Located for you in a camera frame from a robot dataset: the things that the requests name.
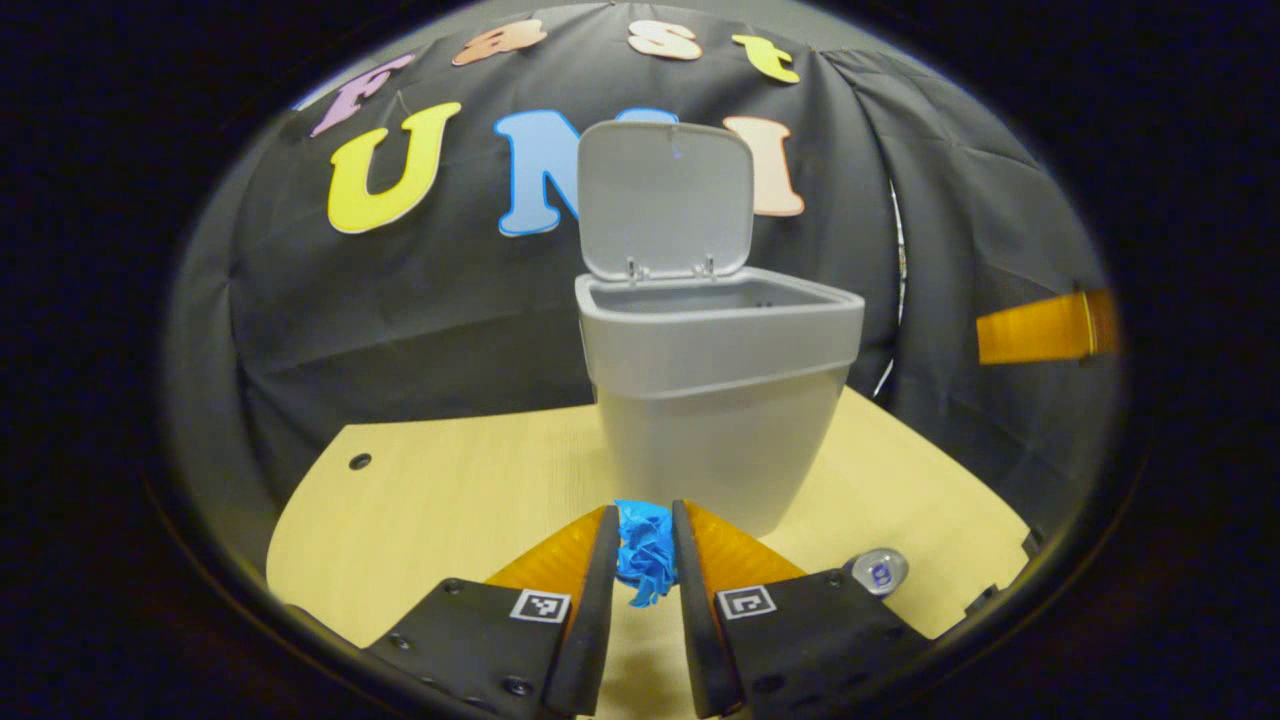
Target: blue glove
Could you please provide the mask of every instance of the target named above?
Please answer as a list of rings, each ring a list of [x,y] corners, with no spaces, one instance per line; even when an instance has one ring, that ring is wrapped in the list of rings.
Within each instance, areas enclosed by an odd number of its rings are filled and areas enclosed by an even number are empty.
[[[620,500],[618,579],[636,588],[631,607],[648,607],[666,597],[676,584],[676,541],[671,534],[671,510],[652,502]]]

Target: wooden table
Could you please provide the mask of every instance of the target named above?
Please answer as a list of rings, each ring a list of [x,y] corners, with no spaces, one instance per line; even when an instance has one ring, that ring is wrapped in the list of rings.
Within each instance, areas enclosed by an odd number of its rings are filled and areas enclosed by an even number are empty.
[[[352,470],[360,454],[371,461]],[[268,584],[367,647],[442,579],[483,582],[614,487],[594,406],[348,425],[284,509]],[[910,574],[886,603],[933,638],[1014,579],[1027,532],[978,478],[846,388],[804,487],[760,541],[810,573],[901,551]],[[637,610],[614,587],[596,717],[694,717],[678,592]]]

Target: crumpled blue glove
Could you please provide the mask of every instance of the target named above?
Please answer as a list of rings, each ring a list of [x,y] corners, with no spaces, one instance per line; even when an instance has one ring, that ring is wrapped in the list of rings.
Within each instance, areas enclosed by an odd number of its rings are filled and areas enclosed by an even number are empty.
[[[676,584],[676,541],[671,510],[652,502],[618,500],[618,579],[636,588],[631,607],[649,607]]]

